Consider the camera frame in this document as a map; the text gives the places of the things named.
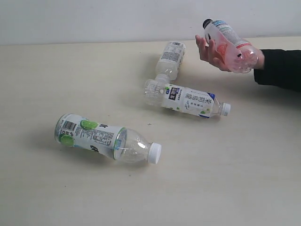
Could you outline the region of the person's bare hand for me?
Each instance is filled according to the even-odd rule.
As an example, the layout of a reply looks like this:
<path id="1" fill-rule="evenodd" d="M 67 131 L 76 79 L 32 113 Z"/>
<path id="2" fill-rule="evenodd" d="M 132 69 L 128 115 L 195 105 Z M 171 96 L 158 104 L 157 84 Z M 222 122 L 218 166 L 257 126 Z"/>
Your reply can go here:
<path id="1" fill-rule="evenodd" d="M 215 42 L 213 40 L 210 40 L 209 45 L 207 45 L 205 38 L 196 35 L 195 39 L 196 45 L 198 46 L 199 50 L 200 60 L 208 62 L 212 66 L 219 68 L 221 71 L 231 72 L 231 70 L 228 69 L 227 66 L 224 64 L 222 57 L 216 52 Z M 253 67 L 253 69 L 263 70 L 265 56 L 261 50 L 256 48 L 255 53 L 258 57 L 258 60 L 257 64 Z"/>

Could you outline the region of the black sleeved forearm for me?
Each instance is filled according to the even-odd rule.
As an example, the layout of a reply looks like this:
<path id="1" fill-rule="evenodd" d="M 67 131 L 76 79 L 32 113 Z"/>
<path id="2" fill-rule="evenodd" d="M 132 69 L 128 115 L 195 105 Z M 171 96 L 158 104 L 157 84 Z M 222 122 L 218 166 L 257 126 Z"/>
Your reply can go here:
<path id="1" fill-rule="evenodd" d="M 263 69 L 254 69 L 254 80 L 259 85 L 276 86 L 300 92 L 301 51 L 263 49 Z"/>

